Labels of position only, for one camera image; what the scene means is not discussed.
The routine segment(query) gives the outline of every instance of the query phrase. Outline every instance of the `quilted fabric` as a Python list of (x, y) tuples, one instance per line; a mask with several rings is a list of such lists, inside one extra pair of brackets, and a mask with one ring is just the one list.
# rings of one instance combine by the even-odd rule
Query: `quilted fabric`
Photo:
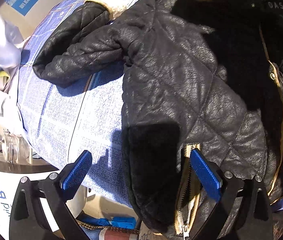
[[(34, 63), (38, 77), (66, 87), (125, 60), (130, 202), (147, 227), (171, 239), (181, 237), (173, 224), (187, 144), (200, 143), (209, 161), (239, 178), (261, 175), (271, 202), (283, 196), (283, 19), (239, 6), (243, 1), (139, 0), (62, 55)], [(202, 190), (190, 236), (213, 206)]]

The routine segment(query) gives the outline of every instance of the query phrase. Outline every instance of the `blue patterned bed sheet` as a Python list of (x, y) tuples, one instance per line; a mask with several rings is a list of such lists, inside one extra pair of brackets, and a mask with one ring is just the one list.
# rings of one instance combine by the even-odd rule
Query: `blue patterned bed sheet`
[[(93, 156), (83, 184), (114, 201), (130, 205), (122, 171), (121, 108), (123, 62), (115, 62), (68, 88), (40, 80), (32, 64), (54, 29), (85, 0), (55, 6), (37, 27), (22, 52), (18, 106), (28, 141), (59, 169), (83, 150)], [(129, 6), (137, 0), (126, 0)]]

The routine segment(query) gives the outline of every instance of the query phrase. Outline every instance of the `metal zipper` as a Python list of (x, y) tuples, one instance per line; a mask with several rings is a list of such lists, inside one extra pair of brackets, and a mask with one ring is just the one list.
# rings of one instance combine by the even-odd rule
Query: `metal zipper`
[[(185, 190), (182, 193), (181, 198), (179, 198), (178, 207), (177, 207), (178, 217), (180, 220), (181, 228), (183, 230), (184, 240), (187, 240), (186, 238), (189, 237), (189, 231), (190, 231), (189, 222), (191, 219), (191, 212), (192, 212), (192, 184), (191, 184), (192, 167), (190, 163), (188, 163), (187, 167), (188, 167), (187, 186), (185, 187)], [(187, 207), (187, 217), (186, 217), (186, 221), (184, 221), (183, 214), (182, 214), (182, 204), (183, 204), (187, 189), (189, 189), (189, 199), (188, 199), (188, 207)]]
[[(184, 149), (185, 163), (176, 200), (175, 230), (178, 235), (183, 234), (184, 240), (189, 238), (200, 199), (200, 181), (196, 178), (190, 164), (191, 150), (194, 148), (200, 149), (200, 144), (186, 145)], [(186, 203), (185, 198), (187, 192), (189, 192), (189, 197)], [(185, 221), (182, 211), (183, 204), (187, 204), (187, 216)]]

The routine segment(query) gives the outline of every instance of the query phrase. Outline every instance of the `blue gripper pad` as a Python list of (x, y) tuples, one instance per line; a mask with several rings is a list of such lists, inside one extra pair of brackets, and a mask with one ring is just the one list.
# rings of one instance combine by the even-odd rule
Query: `blue gripper pad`
[(221, 198), (221, 178), (218, 176), (216, 171), (212, 171), (210, 169), (206, 158), (202, 155), (200, 150), (192, 150), (190, 159), (192, 168), (206, 190), (207, 195), (218, 202)]
[(60, 187), (66, 199), (72, 199), (79, 186), (83, 182), (92, 164), (92, 155), (85, 150), (74, 163), (67, 164), (63, 170), (66, 171), (60, 180)]

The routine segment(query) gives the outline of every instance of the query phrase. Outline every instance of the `zipper pull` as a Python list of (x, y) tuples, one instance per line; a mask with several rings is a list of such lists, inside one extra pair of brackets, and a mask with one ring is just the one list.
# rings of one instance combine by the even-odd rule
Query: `zipper pull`
[(188, 225), (183, 225), (182, 228), (183, 228), (184, 240), (190, 240), (189, 231), (188, 231)]

